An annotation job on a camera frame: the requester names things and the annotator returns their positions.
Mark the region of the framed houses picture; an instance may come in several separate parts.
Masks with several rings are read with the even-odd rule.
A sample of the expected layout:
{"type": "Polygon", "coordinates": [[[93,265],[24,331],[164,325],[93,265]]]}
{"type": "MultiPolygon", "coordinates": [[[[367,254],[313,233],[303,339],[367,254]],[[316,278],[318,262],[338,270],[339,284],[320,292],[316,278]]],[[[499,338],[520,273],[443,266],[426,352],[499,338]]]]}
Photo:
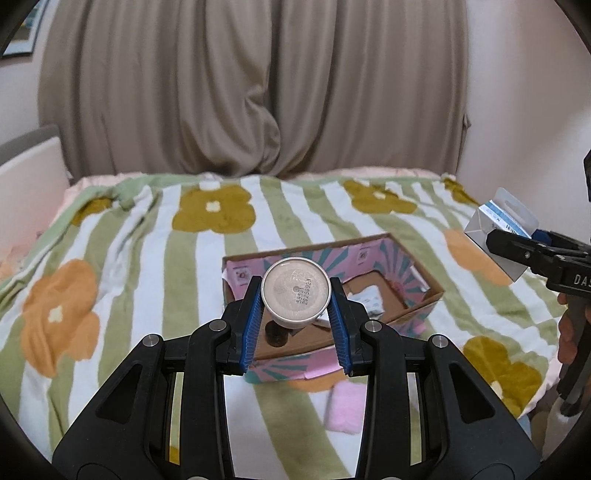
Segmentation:
{"type": "Polygon", "coordinates": [[[9,35],[7,46],[1,53],[2,59],[33,55],[48,4],[48,0],[40,0],[31,7],[21,24],[9,35]]]}

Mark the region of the white blue barcode box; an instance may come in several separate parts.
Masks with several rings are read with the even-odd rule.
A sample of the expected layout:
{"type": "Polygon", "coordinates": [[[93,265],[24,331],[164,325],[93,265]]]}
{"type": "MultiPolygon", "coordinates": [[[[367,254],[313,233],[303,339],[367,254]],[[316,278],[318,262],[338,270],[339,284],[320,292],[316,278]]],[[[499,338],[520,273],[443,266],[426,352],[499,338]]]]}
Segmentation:
{"type": "Polygon", "coordinates": [[[493,253],[487,246],[491,232],[499,230],[532,239],[539,227],[537,217],[505,188],[498,188],[493,199],[480,205],[464,229],[464,233],[492,259],[513,281],[517,281],[526,267],[493,253]]]}

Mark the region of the round beige jar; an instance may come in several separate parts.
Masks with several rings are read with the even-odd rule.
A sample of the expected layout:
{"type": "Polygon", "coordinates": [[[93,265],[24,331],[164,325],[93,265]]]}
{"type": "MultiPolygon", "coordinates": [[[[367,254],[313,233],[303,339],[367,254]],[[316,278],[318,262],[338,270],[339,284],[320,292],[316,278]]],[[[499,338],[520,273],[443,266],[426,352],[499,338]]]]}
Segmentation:
{"type": "Polygon", "coordinates": [[[277,325],[301,330],[327,310],[332,286],[320,265],[308,258],[290,257],[266,270],[260,293],[277,325]]]}

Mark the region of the beige curtain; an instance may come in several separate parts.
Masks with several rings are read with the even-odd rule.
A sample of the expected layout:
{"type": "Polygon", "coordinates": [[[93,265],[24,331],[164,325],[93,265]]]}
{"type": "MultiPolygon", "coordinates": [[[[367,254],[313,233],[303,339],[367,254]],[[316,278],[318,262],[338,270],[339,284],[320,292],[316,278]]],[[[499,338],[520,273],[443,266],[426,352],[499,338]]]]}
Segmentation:
{"type": "Polygon", "coordinates": [[[454,172],[462,1],[62,1],[38,108],[75,178],[454,172]]]}

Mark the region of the white padded headboard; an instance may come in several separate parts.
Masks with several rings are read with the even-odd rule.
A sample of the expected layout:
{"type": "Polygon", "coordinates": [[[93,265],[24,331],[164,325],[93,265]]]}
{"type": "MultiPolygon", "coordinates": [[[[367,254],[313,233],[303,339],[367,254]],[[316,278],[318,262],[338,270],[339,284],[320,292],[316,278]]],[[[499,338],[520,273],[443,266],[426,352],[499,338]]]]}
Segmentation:
{"type": "Polygon", "coordinates": [[[49,227],[70,181],[51,124],[1,145],[1,256],[29,249],[49,227]]]}

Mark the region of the black cosmetic jar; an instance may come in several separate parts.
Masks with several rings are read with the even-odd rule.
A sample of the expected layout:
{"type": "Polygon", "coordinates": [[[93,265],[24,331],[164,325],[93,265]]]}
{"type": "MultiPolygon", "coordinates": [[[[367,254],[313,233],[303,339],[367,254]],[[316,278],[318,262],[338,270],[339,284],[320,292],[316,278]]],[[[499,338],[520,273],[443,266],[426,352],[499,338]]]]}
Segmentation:
{"type": "Polygon", "coordinates": [[[280,348],[287,344],[287,340],[290,337],[290,330],[274,321],[270,321],[266,323],[264,334],[266,335],[267,344],[271,347],[280,348]]]}

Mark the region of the striped floral blanket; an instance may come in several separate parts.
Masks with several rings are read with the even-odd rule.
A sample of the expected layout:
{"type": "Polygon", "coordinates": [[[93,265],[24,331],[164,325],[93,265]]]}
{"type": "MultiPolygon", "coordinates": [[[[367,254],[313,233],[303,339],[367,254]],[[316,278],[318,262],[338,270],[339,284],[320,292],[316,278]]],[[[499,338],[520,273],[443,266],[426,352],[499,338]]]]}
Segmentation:
{"type": "MultiPolygon", "coordinates": [[[[449,175],[142,175],[90,187],[1,287],[1,458],[5,477],[64,478],[53,453],[139,341],[171,340],[221,318],[249,282],[308,258],[349,294],[379,287],[380,321],[446,336],[529,437],[559,380],[562,308],[527,270],[515,282],[464,233],[479,207],[449,175]]],[[[325,428],[339,364],[328,308],[266,342],[223,379],[231,479],[357,479],[363,429],[325,428]]]]}

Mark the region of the white patterned sock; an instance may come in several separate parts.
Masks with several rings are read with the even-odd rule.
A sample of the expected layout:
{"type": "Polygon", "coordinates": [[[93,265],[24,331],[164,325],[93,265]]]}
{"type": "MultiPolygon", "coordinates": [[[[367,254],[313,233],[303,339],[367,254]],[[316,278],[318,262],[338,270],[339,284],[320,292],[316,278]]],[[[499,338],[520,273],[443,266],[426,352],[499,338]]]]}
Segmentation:
{"type": "Polygon", "coordinates": [[[377,285],[370,285],[359,293],[351,293],[349,299],[362,304],[370,320],[381,320],[384,316],[383,297],[377,285]]]}

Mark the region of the pink rolled sock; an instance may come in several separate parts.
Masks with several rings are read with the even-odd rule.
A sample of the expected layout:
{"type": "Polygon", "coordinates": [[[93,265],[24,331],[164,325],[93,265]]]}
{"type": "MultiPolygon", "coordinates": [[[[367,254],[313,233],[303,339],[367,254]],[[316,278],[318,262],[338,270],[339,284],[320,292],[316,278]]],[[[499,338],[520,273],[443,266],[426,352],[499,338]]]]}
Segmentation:
{"type": "Polygon", "coordinates": [[[332,387],[325,409],[325,428],[337,433],[360,434],[365,418],[367,386],[349,380],[332,387]]]}

